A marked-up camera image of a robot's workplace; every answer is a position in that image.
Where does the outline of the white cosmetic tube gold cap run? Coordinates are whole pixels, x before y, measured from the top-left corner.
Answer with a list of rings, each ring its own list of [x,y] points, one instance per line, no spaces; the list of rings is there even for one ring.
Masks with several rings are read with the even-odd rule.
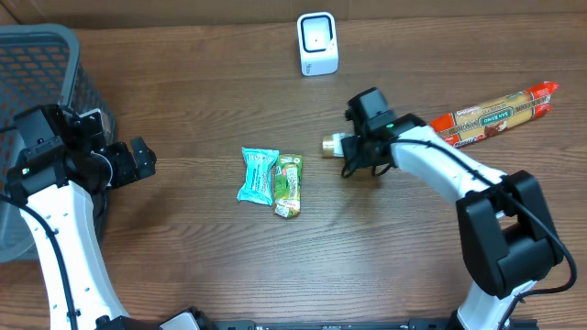
[[[322,156],[325,159],[343,158],[344,152],[341,141],[344,138],[351,137],[350,133],[334,133],[332,135],[323,136],[322,140]]]

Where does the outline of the green juice carton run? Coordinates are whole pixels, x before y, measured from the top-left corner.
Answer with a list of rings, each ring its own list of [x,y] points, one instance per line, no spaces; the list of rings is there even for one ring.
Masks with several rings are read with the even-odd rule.
[[[282,154],[275,167],[273,211],[284,218],[301,212],[301,181],[303,158],[297,154]]]

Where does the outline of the orange biscuit roll package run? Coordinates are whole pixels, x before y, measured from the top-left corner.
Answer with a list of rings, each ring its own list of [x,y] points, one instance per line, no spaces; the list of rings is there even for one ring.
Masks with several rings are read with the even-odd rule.
[[[558,88],[556,82],[541,82],[524,91],[442,115],[429,125],[455,148],[470,145],[546,115],[552,109],[550,98]]]

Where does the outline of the teal wet wipes pack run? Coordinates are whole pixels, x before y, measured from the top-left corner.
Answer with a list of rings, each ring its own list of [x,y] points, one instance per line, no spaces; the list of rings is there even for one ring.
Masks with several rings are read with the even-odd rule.
[[[242,148],[246,165],[245,181],[238,191],[238,200],[272,205],[271,169],[280,152],[275,149]]]

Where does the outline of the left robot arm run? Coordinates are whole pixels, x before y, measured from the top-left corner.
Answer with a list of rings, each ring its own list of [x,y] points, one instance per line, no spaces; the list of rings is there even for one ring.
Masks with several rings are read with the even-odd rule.
[[[116,295],[99,246],[95,204],[112,189],[155,173],[144,140],[108,142],[109,119],[99,108],[83,114],[58,105],[14,117],[20,135],[7,171],[3,201],[27,224],[39,256],[53,329],[190,329],[206,327],[194,308],[162,323],[132,318]]]

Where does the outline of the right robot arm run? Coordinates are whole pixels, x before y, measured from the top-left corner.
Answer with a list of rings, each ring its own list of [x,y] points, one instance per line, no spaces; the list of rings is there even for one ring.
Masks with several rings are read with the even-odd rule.
[[[369,168],[408,172],[439,193],[457,211],[460,246],[472,285],[440,329],[535,329],[511,320],[526,297],[564,292],[571,283],[537,288],[563,260],[560,241],[537,180],[520,170],[506,174],[453,148],[419,117],[347,114],[354,133],[343,138],[342,177]]]

